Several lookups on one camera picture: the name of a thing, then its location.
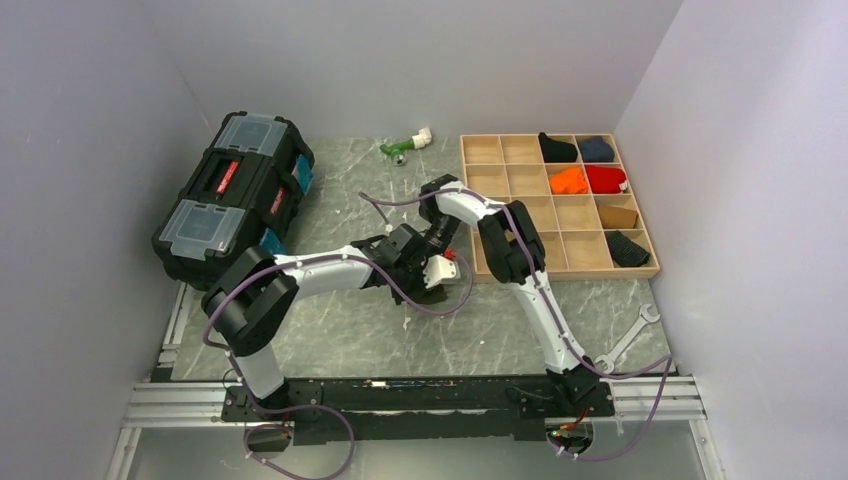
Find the wooden compartment tray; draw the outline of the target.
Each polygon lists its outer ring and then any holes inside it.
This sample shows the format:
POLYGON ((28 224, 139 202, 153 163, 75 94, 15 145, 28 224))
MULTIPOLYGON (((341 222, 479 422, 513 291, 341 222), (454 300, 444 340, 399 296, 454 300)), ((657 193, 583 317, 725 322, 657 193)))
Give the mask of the wooden compartment tray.
POLYGON ((522 202, 529 212, 546 250, 546 265, 553 280, 633 279, 654 277, 660 262, 647 231, 630 176, 614 137, 610 133, 547 133, 574 144, 575 163, 545 163, 537 134, 463 135, 460 138, 465 183, 496 201, 522 202), (611 163, 585 163, 577 146, 579 139, 601 136, 616 158, 611 163), (618 167, 629 181, 620 194, 554 195, 548 177, 570 167, 586 165, 618 167), (638 226, 629 230, 608 230, 601 226, 597 206, 613 205, 635 210, 638 226), (651 260, 642 267, 619 267, 608 250, 605 234, 620 231, 648 250, 651 260))

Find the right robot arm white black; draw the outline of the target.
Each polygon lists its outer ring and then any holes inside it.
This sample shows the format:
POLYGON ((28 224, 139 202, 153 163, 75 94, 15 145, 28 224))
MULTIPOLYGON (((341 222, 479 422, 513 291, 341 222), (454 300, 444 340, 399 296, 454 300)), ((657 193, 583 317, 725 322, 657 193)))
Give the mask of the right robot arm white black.
POLYGON ((452 175, 425 184, 420 195, 423 218, 432 223, 447 218, 476 229, 489 272, 512 293, 541 345, 549 404, 565 416, 612 416, 608 385, 554 298, 546 250, 527 207, 486 197, 452 175))

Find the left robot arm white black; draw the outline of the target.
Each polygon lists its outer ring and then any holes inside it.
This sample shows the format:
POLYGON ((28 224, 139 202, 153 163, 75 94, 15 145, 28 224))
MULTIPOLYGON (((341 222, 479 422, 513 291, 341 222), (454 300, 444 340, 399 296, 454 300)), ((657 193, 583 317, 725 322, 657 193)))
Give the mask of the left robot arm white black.
POLYGON ((260 246, 246 250, 208 289, 201 307, 247 383, 248 407, 264 420, 286 409, 289 386, 271 342, 296 302, 382 286, 392 287, 396 303, 406 298, 421 302, 431 290, 425 266, 449 244, 435 229, 419 232, 402 224, 388 234, 318 254, 274 257, 260 246))

